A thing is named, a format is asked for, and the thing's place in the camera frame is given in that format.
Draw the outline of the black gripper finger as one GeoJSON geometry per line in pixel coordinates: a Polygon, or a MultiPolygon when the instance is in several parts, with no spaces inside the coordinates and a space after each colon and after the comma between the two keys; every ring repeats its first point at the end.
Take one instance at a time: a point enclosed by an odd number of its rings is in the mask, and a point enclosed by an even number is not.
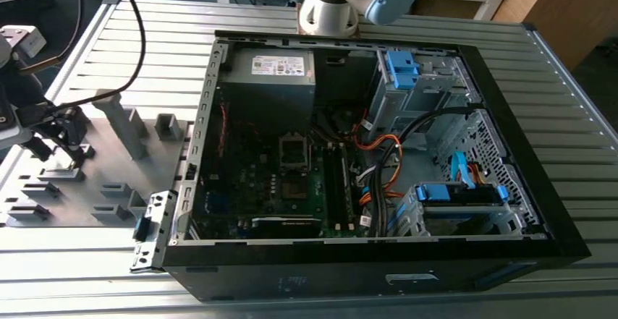
{"type": "Polygon", "coordinates": [[[43,140],[49,140],[50,135],[41,132],[30,132],[30,138],[27,141],[21,143],[21,148],[29,150],[31,157],[38,159],[41,162],[45,162],[53,151],[43,140]]]}
{"type": "Polygon", "coordinates": [[[89,157],[81,149],[89,118],[79,106],[55,111],[50,115],[50,139],[71,160],[69,169],[75,169],[89,157]]]}

